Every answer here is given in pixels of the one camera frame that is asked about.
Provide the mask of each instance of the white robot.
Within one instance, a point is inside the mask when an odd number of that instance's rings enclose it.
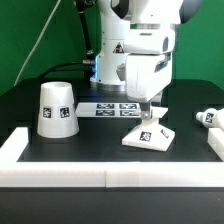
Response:
[[[128,53],[118,75],[125,76],[126,94],[139,102],[142,123],[123,140],[123,145],[166,151],[175,133],[159,124],[167,108],[151,107],[151,99],[172,78],[172,51],[176,27],[189,20],[201,0],[112,0],[111,7],[122,19],[135,24],[124,41]]]
[[[96,72],[90,79],[93,88],[107,91],[125,91],[125,81],[117,76],[117,66],[125,63],[124,39],[130,22],[120,19],[111,9],[111,0],[98,0],[101,19],[101,51],[96,56]]]

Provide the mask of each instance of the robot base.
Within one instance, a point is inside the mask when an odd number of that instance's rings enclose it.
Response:
[[[166,151],[175,136],[175,132],[159,124],[159,118],[142,120],[122,139],[122,145]]]
[[[99,83],[96,80],[90,79],[90,87],[110,92],[125,92],[124,82],[123,83],[121,82],[121,84],[118,85],[114,85],[114,84]]]

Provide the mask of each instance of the white object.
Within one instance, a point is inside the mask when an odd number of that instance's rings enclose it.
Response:
[[[224,109],[209,108],[205,112],[197,113],[196,119],[209,128],[208,144],[224,161]]]
[[[76,109],[77,117],[95,118],[139,118],[138,103],[79,103]]]
[[[159,71],[156,66],[166,60],[162,55],[128,55],[126,60],[126,94],[129,100],[146,103],[163,90],[172,78],[172,58]]]
[[[166,151],[172,142],[175,133],[159,124],[159,118],[163,117],[167,108],[161,109],[159,117],[154,116],[149,120],[142,120],[142,123],[135,127],[127,136],[122,139],[123,145]]]
[[[223,162],[17,162],[29,143],[16,128],[0,149],[0,187],[224,187]]]
[[[163,54],[171,52],[175,47],[175,36],[175,30],[170,27],[132,29],[124,41],[124,51],[132,54]]]
[[[130,0],[127,19],[131,17],[131,23],[136,24],[179,24],[182,3],[183,0]]]
[[[217,111],[214,108],[210,108],[204,113],[197,113],[196,119],[202,122],[206,128],[220,128],[224,131],[224,109]]]
[[[224,132],[220,128],[209,128],[208,144],[221,160],[224,161]]]
[[[78,131],[71,84],[42,84],[37,133],[47,138],[65,138],[75,135]]]
[[[130,22],[121,20],[110,7],[111,0],[98,0],[101,17],[101,51],[96,57],[96,74],[90,79],[91,86],[125,91],[125,82],[120,81],[117,66],[125,63],[127,54],[123,51],[124,39],[130,29]]]

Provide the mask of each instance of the white cup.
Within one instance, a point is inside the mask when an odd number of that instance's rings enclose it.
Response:
[[[72,86],[67,82],[41,85],[37,133],[46,138],[65,138],[79,132]]]

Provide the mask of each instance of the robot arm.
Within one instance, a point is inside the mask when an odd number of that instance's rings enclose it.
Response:
[[[124,52],[130,53],[125,71],[119,70],[120,73],[125,72],[126,93],[130,100],[146,103],[170,83],[171,52],[175,49],[177,25],[188,21],[200,8],[201,2],[111,1],[112,9],[120,18],[135,24],[124,41]]]
[[[200,4],[201,0],[112,0],[114,12],[134,24],[124,40],[129,55],[118,72],[125,74],[127,97],[139,102],[142,119],[122,139],[123,145],[166,151],[172,142],[175,133],[159,124],[167,108],[152,108],[150,102],[171,81],[178,25]]]

